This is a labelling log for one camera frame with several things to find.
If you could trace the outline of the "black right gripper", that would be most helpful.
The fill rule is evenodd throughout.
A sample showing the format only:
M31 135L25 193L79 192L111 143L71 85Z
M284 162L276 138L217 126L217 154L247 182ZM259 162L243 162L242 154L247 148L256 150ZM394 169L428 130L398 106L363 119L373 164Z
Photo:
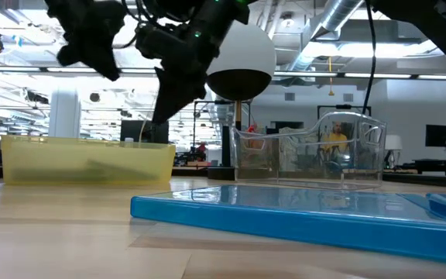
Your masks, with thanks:
M200 30L189 31L185 38L161 32L159 40L162 68L156 70L160 87L152 117L157 125L205 97L206 72L218 56L218 41Z

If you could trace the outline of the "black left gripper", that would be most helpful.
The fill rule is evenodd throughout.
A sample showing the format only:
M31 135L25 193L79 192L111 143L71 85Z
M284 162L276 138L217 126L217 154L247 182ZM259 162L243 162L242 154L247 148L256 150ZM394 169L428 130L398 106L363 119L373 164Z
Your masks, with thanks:
M116 0L44 0L47 15L57 19L67 42L57 61L67 67L91 59L91 67L110 81L120 71L112 52L115 35L125 25L125 7Z

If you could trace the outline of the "clear plastic bin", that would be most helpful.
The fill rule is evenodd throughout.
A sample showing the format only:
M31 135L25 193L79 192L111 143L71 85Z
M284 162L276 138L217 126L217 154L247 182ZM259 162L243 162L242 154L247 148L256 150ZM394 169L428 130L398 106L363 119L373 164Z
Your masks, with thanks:
M328 112L308 129L234 131L238 181L333 190L377 188L386 124L356 112Z

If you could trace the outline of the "ceiling light strip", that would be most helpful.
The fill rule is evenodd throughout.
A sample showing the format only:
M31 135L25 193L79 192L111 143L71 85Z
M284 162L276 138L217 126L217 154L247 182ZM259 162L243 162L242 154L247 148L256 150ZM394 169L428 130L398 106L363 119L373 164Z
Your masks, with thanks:
M381 74L354 73L354 72L323 72L323 71L275 71L278 78L371 78L394 80L433 80L446 81L446 74Z
M13 73L75 73L75 74L96 74L96 71L87 67L18 67L0 66L0 72ZM120 74L155 74L153 68L120 68Z

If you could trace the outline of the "black desk monitor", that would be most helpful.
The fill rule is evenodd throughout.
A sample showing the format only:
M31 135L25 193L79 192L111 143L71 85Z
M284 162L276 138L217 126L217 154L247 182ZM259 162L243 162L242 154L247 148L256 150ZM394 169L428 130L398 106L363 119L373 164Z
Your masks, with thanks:
M120 140L127 138L134 142L142 143L164 143L169 142L169 124L152 124L150 121L142 120L122 120L120 130Z

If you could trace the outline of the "white building column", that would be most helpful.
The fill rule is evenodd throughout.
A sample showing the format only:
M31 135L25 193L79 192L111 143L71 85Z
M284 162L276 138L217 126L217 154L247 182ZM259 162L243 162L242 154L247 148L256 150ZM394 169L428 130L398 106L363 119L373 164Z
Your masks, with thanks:
M76 88L61 87L50 99L48 136L78 138L81 129L81 100Z

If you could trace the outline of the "white globe table lamp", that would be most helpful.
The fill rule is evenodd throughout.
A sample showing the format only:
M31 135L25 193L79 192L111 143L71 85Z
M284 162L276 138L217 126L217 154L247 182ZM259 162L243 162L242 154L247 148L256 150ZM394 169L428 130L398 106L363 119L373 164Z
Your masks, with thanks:
M208 87L217 96L237 102L235 126L222 127L222 165L209 167L213 180L257 180L271 175L266 141L242 128L242 107L269 85L276 66L276 51L268 34L255 25L234 22L220 55L208 69Z

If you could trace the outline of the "yellow translucent plastic bin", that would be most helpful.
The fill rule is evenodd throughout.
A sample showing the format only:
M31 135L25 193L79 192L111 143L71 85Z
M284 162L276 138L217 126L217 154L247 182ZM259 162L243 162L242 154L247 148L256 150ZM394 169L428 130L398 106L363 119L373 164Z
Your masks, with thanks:
M176 147L162 143L3 136L6 184L166 184Z

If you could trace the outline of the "person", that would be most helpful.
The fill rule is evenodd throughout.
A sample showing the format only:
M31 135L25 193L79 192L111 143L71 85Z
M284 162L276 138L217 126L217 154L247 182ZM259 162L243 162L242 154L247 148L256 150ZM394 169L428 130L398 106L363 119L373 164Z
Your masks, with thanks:
M347 136L342 132L342 122L333 122L332 131L324 138L323 150L330 162L339 167L345 167L350 163L350 146Z

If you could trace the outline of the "white shade lamp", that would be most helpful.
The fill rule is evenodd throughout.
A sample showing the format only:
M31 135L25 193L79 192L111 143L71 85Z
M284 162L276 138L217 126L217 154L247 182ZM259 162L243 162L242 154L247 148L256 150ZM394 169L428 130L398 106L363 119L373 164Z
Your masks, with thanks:
M387 135L385 140L385 164L387 169L393 169L399 162L403 149L402 139L398 135Z

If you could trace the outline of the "dark desk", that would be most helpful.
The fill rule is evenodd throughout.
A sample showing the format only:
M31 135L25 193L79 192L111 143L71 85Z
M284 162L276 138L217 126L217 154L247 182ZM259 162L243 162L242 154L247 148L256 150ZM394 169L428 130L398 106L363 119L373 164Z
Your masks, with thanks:
M412 163L397 165L395 168L401 170L413 170L418 174L424 172L441 172L446 176L446 160L419 159L414 160Z

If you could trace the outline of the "silver ventilation duct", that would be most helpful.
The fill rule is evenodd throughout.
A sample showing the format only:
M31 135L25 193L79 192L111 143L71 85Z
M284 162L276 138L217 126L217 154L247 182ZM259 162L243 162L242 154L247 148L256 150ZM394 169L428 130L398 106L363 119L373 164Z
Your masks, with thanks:
M363 2L364 0L328 0L320 15L306 21L304 31L300 35L300 50L290 62L287 70L307 70L314 59L321 56L321 51L326 50L315 40L324 35L332 35L331 40L337 41L341 34L341 28Z

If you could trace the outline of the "black wall monitor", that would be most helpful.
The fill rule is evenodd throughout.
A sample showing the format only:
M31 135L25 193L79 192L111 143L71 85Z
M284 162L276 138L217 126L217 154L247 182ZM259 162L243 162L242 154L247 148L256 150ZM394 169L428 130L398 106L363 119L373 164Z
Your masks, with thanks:
M446 126L426 125L425 146L446 147Z

